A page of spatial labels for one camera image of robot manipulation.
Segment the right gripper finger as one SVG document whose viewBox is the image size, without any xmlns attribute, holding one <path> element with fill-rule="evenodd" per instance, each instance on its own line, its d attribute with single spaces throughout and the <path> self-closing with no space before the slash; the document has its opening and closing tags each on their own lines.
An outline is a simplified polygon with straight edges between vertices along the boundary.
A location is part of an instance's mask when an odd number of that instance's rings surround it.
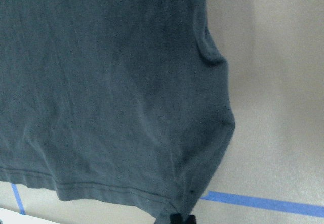
<svg viewBox="0 0 324 224">
<path fill-rule="evenodd" d="M 171 214 L 170 224 L 196 224 L 196 217 L 190 215 L 187 219 L 184 219 L 181 214 Z"/>
</svg>

